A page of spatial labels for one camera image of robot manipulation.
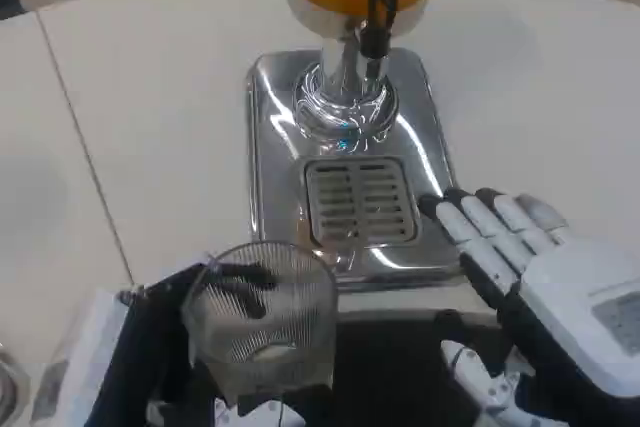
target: stainless steel drip tray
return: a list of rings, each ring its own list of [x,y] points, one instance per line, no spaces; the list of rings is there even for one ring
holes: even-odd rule
[[[458,279],[455,249],[415,207],[416,197],[452,185],[420,59],[391,51],[388,75],[400,102],[396,124],[384,142],[365,142],[356,152],[328,149],[304,137],[294,121],[295,82],[318,61],[318,51],[274,53],[249,74],[254,238],[314,250],[335,268],[343,290]],[[338,203],[331,209],[327,200]]]

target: white table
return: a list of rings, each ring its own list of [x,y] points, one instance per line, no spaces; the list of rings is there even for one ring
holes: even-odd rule
[[[263,52],[319,44],[285,0],[39,15],[51,52],[35,14],[0,24],[0,342],[34,386],[77,301],[127,285],[66,96],[134,280],[150,283],[249,240],[244,76]],[[606,0],[431,0],[397,45],[424,59],[462,185],[538,194],[640,254],[639,31],[640,9]],[[468,285],[341,301],[383,305],[486,312]]]
[[[86,0],[41,15],[135,280],[248,241],[246,72],[261,53],[319,45],[286,0]],[[537,194],[640,254],[639,31],[640,9],[607,0],[431,0],[396,45],[424,59],[461,185]],[[483,310],[468,286],[389,295]]]
[[[128,278],[36,14],[0,23],[0,105],[0,342],[34,391],[78,302]]]

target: drip tray grate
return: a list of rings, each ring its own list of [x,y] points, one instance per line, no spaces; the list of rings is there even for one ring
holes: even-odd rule
[[[312,160],[305,181],[311,233],[321,246],[397,245],[416,238],[417,212],[400,160]]]

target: black cable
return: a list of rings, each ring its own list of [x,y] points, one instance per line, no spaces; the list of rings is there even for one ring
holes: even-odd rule
[[[280,398],[280,418],[278,418],[278,427],[282,427],[282,417],[284,417],[284,402]]]

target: robotic hand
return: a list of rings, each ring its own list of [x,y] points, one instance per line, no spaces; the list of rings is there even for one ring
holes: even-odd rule
[[[516,405],[526,369],[491,378],[474,351],[443,341],[454,377],[487,415],[505,427],[640,425],[640,262],[574,235],[531,196],[450,189],[424,195],[419,209],[458,247],[561,420]]]

